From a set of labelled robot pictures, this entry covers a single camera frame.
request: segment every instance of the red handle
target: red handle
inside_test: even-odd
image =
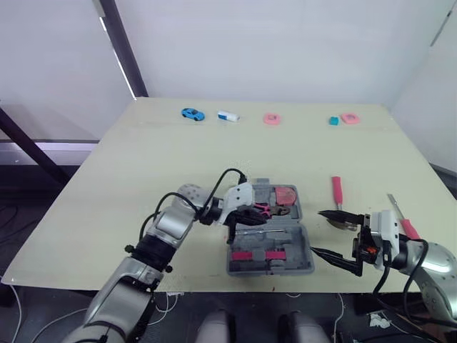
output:
[[[401,226],[405,230],[406,236],[408,236],[411,239],[420,239],[421,237],[417,233],[416,229],[414,229],[412,223],[409,221],[409,219],[400,219]]]
[[[332,177],[333,198],[336,204],[343,204],[343,190],[341,189],[341,177]]]

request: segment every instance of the white cable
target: white cable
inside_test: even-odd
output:
[[[169,313],[169,295],[168,294],[166,295],[166,310],[164,312],[164,315],[159,320],[156,320],[155,322],[149,323],[148,326],[160,323],[162,320],[164,320],[164,318],[166,317],[167,313]]]
[[[335,324],[333,326],[333,343],[336,343],[336,324],[340,321],[341,318],[343,318],[343,315],[344,315],[343,297],[339,293],[338,293],[338,296],[340,297],[340,300],[341,300],[341,314],[340,314],[340,316],[338,318],[336,318]]]
[[[21,306],[21,300],[19,300],[19,295],[17,294],[16,292],[16,289],[9,285],[11,287],[11,289],[13,290],[13,293],[14,293],[14,296],[16,297],[16,301],[17,301],[17,306],[19,308],[19,321],[17,322],[17,327],[16,327],[16,331],[14,332],[14,336],[13,336],[13,340],[11,341],[11,343],[14,343],[16,341],[16,338],[17,338],[17,335],[19,333],[19,329],[21,329],[21,323],[22,323],[22,306]]]
[[[62,319],[68,318],[68,317],[70,317],[70,316],[72,316],[72,315],[74,315],[74,314],[76,314],[76,313],[83,312],[83,311],[86,311],[86,310],[87,310],[87,308],[85,308],[85,309],[77,309],[76,311],[73,311],[73,312],[70,312],[70,313],[68,313],[68,314],[65,314],[64,316],[59,317],[59,318],[53,320],[52,322],[49,322],[49,323],[46,324],[44,327],[42,327],[42,328],[40,329],[40,331],[38,331],[38,333],[37,333],[37,334],[34,336],[34,338],[32,338],[32,340],[30,341],[30,343],[35,343],[36,340],[38,339],[38,337],[44,332],[44,330],[46,330],[46,329],[47,329],[48,327],[50,327],[51,325],[53,325],[53,324],[55,324],[55,323],[61,321]]]
[[[160,312],[160,313],[170,312],[172,309],[174,309],[174,307],[178,303],[178,297],[179,297],[179,294],[175,294],[174,303],[173,303],[173,305],[171,305],[171,307],[169,309],[159,309],[159,307],[156,305],[157,312]]]
[[[407,331],[405,331],[405,330],[400,329],[399,327],[397,327],[397,326],[396,326],[396,325],[395,325],[395,324],[394,324],[394,323],[384,314],[384,312],[381,312],[381,316],[383,316],[384,318],[386,318],[386,320],[387,320],[389,323],[391,323],[391,325],[392,325],[393,327],[395,327],[397,330],[403,332],[404,334],[409,334],[409,333],[410,333],[410,332],[407,332]]]

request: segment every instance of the blue toy car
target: blue toy car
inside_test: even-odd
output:
[[[195,121],[201,121],[205,119],[205,114],[203,112],[197,111],[196,109],[183,109],[181,114],[184,118],[190,118]]]

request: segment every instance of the gray tool case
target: gray tool case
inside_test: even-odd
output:
[[[292,188],[296,193],[295,203],[286,206],[290,209],[288,214],[272,216],[266,224],[236,225],[236,236],[227,252],[229,275],[305,275],[314,272],[308,234],[300,224],[302,213],[296,187],[257,179],[253,184],[254,202],[277,206],[275,187]]]

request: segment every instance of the blue cube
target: blue cube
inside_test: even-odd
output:
[[[339,119],[337,116],[330,117],[330,125],[338,125]]]

